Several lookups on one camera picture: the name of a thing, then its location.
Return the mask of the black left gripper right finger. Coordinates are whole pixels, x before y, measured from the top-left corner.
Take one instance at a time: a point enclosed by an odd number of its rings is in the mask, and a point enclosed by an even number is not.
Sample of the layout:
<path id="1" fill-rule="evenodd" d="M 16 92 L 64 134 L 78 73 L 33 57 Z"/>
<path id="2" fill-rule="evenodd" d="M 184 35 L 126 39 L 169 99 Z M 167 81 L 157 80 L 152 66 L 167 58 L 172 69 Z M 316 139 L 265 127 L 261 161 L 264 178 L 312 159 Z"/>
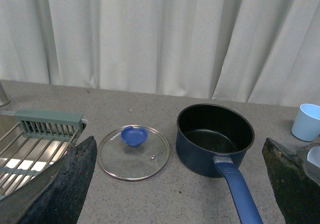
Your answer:
<path id="1" fill-rule="evenodd" d="M 307 160 L 308 152 L 319 146 L 311 143 L 294 153 L 271 138 L 264 143 L 268 177 L 287 224 L 320 222 L 320 169 Z"/>

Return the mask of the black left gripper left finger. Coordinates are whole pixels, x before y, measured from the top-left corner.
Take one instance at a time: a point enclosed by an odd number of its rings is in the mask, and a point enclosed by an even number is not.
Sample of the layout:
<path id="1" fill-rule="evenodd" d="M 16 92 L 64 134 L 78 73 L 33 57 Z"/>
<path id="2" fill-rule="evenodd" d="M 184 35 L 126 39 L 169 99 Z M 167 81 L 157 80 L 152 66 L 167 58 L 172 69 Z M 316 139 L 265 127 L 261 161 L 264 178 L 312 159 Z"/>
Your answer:
<path id="1" fill-rule="evenodd" d="M 93 136 L 6 196 L 0 202 L 2 224 L 75 224 L 93 177 L 97 143 Z"/>

